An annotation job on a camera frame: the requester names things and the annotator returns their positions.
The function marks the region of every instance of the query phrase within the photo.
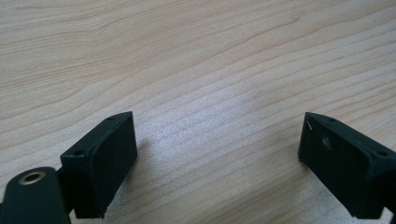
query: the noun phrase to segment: black clamp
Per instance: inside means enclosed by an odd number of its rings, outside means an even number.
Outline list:
[[[379,219],[384,207],[396,212],[396,153],[389,148],[306,113],[298,156],[353,217]]]
[[[62,168],[35,168],[12,178],[0,223],[70,223],[104,217],[137,158],[132,112],[102,121],[61,155]]]

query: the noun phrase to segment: screw hole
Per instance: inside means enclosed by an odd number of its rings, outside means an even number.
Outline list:
[[[22,184],[22,185],[34,184],[35,182],[44,178],[45,175],[46,175],[46,173],[41,172],[41,171],[30,173],[29,175],[26,175],[20,179],[20,184]]]
[[[75,156],[81,156],[81,155],[83,155],[84,153],[85,153],[84,150],[77,150],[77,151],[74,152]]]
[[[388,153],[384,151],[377,151],[376,153],[380,156],[388,156]]]

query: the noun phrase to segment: light wood surface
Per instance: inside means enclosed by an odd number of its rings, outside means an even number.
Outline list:
[[[390,220],[351,217],[297,150],[305,111],[396,148],[394,0],[3,0],[0,78],[0,201],[132,110],[137,164],[74,223]]]

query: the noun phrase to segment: circular hole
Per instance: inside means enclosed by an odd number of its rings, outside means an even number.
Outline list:
[[[77,151],[75,151],[75,156],[81,156],[81,155],[84,155],[84,153],[85,153],[85,151],[84,150],[77,150]]]
[[[26,175],[20,179],[20,184],[22,184],[22,185],[34,184],[35,182],[44,178],[45,175],[46,175],[46,173],[44,173],[42,171],[30,173],[29,175]]]
[[[376,153],[380,156],[388,156],[388,153],[384,151],[377,151]]]

